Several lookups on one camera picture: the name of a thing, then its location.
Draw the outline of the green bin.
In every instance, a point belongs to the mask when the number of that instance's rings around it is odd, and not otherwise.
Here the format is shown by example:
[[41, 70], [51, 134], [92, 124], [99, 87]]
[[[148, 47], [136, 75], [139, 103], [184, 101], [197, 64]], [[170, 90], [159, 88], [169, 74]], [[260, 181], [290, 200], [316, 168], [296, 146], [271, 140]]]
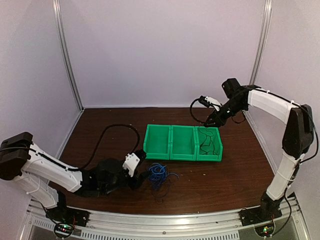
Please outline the green bin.
[[196, 161], [198, 144], [195, 130], [194, 126], [171, 126], [170, 160]]
[[195, 128], [198, 149], [197, 162], [221, 162], [223, 156], [223, 144], [217, 127], [197, 126]]
[[171, 151], [170, 125], [148, 124], [143, 141], [147, 160], [169, 160]]

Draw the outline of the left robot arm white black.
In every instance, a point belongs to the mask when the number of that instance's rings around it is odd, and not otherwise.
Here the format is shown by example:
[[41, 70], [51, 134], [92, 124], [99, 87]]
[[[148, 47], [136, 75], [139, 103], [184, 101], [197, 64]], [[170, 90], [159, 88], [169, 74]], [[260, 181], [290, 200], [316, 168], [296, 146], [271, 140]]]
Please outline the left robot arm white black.
[[27, 195], [52, 211], [61, 222], [72, 218], [66, 196], [43, 180], [53, 182], [70, 193], [84, 198], [109, 195], [115, 190], [141, 187], [150, 172], [138, 172], [146, 152], [128, 153], [124, 160], [108, 158], [86, 170], [68, 165], [44, 152], [33, 142], [33, 135], [22, 132], [0, 144], [0, 178], [17, 182]]

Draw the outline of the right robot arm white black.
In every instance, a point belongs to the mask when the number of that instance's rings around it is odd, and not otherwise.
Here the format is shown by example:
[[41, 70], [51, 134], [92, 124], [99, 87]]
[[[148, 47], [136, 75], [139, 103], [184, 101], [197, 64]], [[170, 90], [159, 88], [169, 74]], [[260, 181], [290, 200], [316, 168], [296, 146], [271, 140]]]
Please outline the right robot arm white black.
[[285, 125], [282, 138], [282, 159], [277, 172], [263, 193], [256, 210], [259, 220], [268, 220], [278, 209], [286, 190], [295, 180], [300, 165], [307, 161], [306, 153], [314, 140], [318, 140], [313, 122], [312, 108], [285, 99], [255, 84], [240, 85], [235, 78], [222, 83], [228, 101], [220, 104], [210, 96], [201, 96], [199, 102], [212, 107], [212, 113], [204, 121], [204, 127], [222, 127], [227, 119], [249, 107], [260, 109], [277, 118]]

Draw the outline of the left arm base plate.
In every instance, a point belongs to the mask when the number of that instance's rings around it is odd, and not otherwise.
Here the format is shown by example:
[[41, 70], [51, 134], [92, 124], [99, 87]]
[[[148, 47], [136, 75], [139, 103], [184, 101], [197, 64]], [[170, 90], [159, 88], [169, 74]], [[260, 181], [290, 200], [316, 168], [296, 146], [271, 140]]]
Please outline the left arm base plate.
[[70, 207], [45, 208], [46, 217], [55, 223], [64, 223], [80, 227], [86, 227], [90, 213], [86, 210], [80, 210]]

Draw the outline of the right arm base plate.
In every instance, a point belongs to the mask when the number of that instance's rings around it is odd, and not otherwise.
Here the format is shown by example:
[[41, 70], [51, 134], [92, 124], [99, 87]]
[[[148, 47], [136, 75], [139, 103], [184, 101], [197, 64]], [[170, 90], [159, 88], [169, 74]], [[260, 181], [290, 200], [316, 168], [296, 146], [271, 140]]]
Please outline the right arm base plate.
[[238, 213], [242, 226], [269, 222], [282, 216], [280, 209], [277, 209], [275, 213], [263, 213], [263, 210], [260, 206], [253, 208], [242, 208]]

